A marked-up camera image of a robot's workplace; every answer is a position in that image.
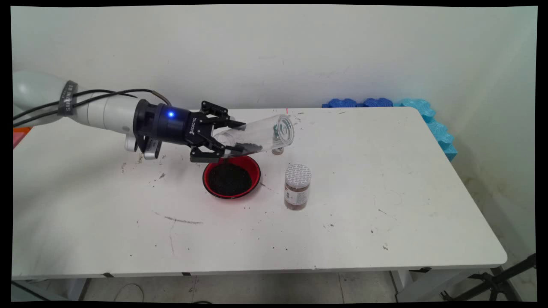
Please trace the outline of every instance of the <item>foam block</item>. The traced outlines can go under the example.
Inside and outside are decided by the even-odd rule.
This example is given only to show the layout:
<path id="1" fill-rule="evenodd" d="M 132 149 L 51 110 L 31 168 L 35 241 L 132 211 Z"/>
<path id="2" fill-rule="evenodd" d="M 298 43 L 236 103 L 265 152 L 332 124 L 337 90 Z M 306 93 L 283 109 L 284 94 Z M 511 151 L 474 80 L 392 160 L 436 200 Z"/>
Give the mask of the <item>foam block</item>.
<path id="1" fill-rule="evenodd" d="M 452 161 L 453 158 L 455 158 L 456 154 L 458 153 L 452 144 L 450 144 L 447 147 L 447 149 L 443 150 L 443 152 L 446 154 L 447 159 L 449 159 L 449 161 Z"/>
<path id="2" fill-rule="evenodd" d="M 398 105 L 417 109 L 426 123 L 431 123 L 436 115 L 436 112 L 430 108 L 430 103 L 424 99 L 403 99 L 398 102 Z"/>
<path id="3" fill-rule="evenodd" d="M 358 103 L 351 99 L 332 99 L 327 104 L 322 104 L 322 108 L 341 108 L 341 107 L 357 107 Z"/>
<path id="4" fill-rule="evenodd" d="M 443 150 L 446 150 L 453 143 L 455 138 L 453 135 L 447 133 L 447 126 L 436 120 L 433 120 L 431 123 L 427 123 L 426 125 L 428 125 L 428 128 L 430 128 L 430 131 Z"/>
<path id="5" fill-rule="evenodd" d="M 368 98 L 363 102 L 364 107 L 392 107 L 392 101 L 385 98 L 372 99 Z"/>

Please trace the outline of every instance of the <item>jar lid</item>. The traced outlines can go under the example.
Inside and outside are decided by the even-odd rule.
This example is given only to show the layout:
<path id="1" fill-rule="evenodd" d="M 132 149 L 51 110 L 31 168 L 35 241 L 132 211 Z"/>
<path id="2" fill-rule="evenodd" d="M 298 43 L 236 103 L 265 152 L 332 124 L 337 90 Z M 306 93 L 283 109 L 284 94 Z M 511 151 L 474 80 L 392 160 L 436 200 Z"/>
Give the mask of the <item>jar lid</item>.
<path id="1" fill-rule="evenodd" d="M 312 173 L 303 164 L 291 165 L 286 169 L 286 183 L 293 188 L 307 187 L 310 184 L 310 179 L 312 179 Z"/>

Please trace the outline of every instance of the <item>black cable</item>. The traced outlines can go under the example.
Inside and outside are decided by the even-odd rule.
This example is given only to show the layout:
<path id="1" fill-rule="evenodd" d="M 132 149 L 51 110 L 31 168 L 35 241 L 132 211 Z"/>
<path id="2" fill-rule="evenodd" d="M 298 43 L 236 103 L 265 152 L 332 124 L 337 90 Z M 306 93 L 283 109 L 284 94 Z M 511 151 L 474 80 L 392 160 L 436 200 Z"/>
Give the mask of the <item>black cable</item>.
<path id="1" fill-rule="evenodd" d="M 37 116 L 34 116 L 34 117 L 31 117 L 31 118 L 28 118 L 26 120 L 23 120 L 21 122 L 17 122 L 17 123 L 14 123 L 13 124 L 13 127 L 17 127 L 17 126 L 20 126 L 20 125 L 23 125 L 25 123 L 28 123 L 28 122 L 32 122 L 36 119 L 40 119 L 40 118 L 43 118 L 43 117 L 47 117 L 47 116 L 51 116 L 51 115 L 56 115 L 57 114 L 57 110 L 55 111 L 50 111 L 50 112 L 46 112 L 46 113 L 41 113 Z"/>
<path id="2" fill-rule="evenodd" d="M 96 92 L 106 92 L 106 93 L 113 93 L 114 91 L 110 91 L 110 90 L 86 90 L 86 91 L 82 91 L 82 92 L 78 92 L 78 93 L 74 93 L 74 97 L 77 98 L 78 96 L 81 96 L 81 95 L 84 95 L 84 94 L 89 94 L 89 93 L 96 93 Z M 125 95 L 125 96 L 131 96 L 132 98 L 137 98 L 136 96 L 133 96 L 131 94 L 122 94 L 122 95 Z M 17 120 L 18 118 L 24 116 L 24 115 L 28 115 L 29 113 L 31 112 L 34 112 L 36 110 L 40 110 L 42 108 L 46 108 L 46 107 L 50 107 L 50 106 L 55 106 L 59 103 L 59 101 L 54 101 L 54 102 L 50 102 L 48 104 L 44 104 L 44 105 L 41 105 L 41 106 L 38 106 L 38 107 L 34 107 L 34 108 L 31 108 L 29 110 L 26 110 L 26 111 L 23 111 L 22 113 L 18 114 L 18 115 L 15 115 L 13 116 L 13 120 Z"/>
<path id="3" fill-rule="evenodd" d="M 78 107 L 78 106 L 82 106 L 82 105 L 85 105 L 89 102 L 92 102 L 94 100 L 100 100 L 100 99 L 103 99 L 103 98 L 107 98 L 107 97 L 110 97 L 110 96 L 115 96 L 115 95 L 123 95 L 123 94 L 126 94 L 126 93 L 130 93 L 130 92 L 148 92 L 148 93 L 152 93 L 153 95 L 159 97 L 161 100 L 163 100 L 168 106 L 171 106 L 171 102 L 169 102 L 168 99 L 166 99 L 163 95 L 161 95 L 160 93 L 154 91 L 154 90 L 149 90 L 149 89 L 130 89 L 130 90 L 124 90 L 124 91 L 118 91 L 118 92 L 112 92 L 112 93 L 107 93 L 107 94 L 103 94 L 103 95 L 99 95 L 99 96 L 95 96 L 93 98 L 89 98 L 87 100 L 83 100 L 81 102 L 78 102 L 74 105 L 72 105 L 72 107 Z M 32 122 L 36 119 L 40 119 L 40 118 L 43 118 L 43 117 L 47 117 L 47 116 L 51 116 L 51 115 L 54 115 L 57 113 L 57 110 L 56 111 L 50 111 L 50 112 L 46 112 L 46 113 L 42 113 L 40 115 L 37 115 L 37 116 L 34 116 L 34 117 L 31 117 L 31 118 L 28 118 L 26 120 L 23 120 L 23 121 L 20 121 L 20 122 L 17 122 L 17 123 L 14 123 L 13 124 L 13 127 L 17 127 L 17 126 L 20 126 L 20 125 L 23 125 L 23 124 L 26 124 L 28 122 Z"/>

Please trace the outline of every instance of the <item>floor tile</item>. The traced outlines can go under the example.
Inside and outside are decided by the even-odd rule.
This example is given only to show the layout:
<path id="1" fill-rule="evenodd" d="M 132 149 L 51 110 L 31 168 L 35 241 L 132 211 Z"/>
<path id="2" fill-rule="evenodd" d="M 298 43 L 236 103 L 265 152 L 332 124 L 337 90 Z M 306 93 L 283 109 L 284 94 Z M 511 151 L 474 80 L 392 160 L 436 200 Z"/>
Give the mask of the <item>floor tile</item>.
<path id="1" fill-rule="evenodd" d="M 191 276 L 93 278 L 84 300 L 190 303 L 194 283 Z"/>
<path id="2" fill-rule="evenodd" d="M 389 272 L 341 272 L 339 275 L 346 304 L 396 302 Z"/>
<path id="3" fill-rule="evenodd" d="M 485 273 L 485 272 L 491 273 L 491 270 L 490 269 L 477 270 L 474 273 L 482 274 L 482 273 Z M 424 275 L 424 274 L 423 273 L 417 273 L 417 272 L 411 272 L 411 277 L 413 278 L 413 280 L 419 279 L 422 275 Z M 457 283 L 456 285 L 448 288 L 446 291 L 449 294 L 449 296 L 456 297 L 456 296 L 470 290 L 471 288 L 479 285 L 480 283 L 481 283 L 480 280 L 467 278 L 467 279 L 464 279 L 463 281 Z M 485 291 L 482 294 L 477 295 L 477 296 L 473 297 L 470 300 L 489 300 L 489 296 L 490 296 L 490 291 Z M 497 297 L 497 300 L 507 301 L 507 298 L 504 294 L 499 294 L 499 296 Z M 436 294 L 435 296 L 433 296 L 428 301 L 443 301 L 443 299 L 442 299 L 441 295 Z"/>
<path id="4" fill-rule="evenodd" d="M 215 304 L 342 303 L 337 273 L 198 276 L 193 301 Z"/>

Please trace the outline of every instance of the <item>jar label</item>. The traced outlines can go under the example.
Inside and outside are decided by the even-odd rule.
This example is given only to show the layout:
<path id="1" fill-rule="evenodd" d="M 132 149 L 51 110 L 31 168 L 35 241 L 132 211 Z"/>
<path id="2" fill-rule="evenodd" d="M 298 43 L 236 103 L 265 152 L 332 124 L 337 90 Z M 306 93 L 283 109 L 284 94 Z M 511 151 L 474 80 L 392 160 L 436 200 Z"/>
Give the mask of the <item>jar label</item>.
<path id="1" fill-rule="evenodd" d="M 301 204 L 304 204 L 308 200 L 308 194 L 309 194 L 308 189 L 305 191 L 296 192 L 296 191 L 289 190 L 286 187 L 284 198 L 290 204 L 293 204 L 294 206 L 299 206 Z"/>

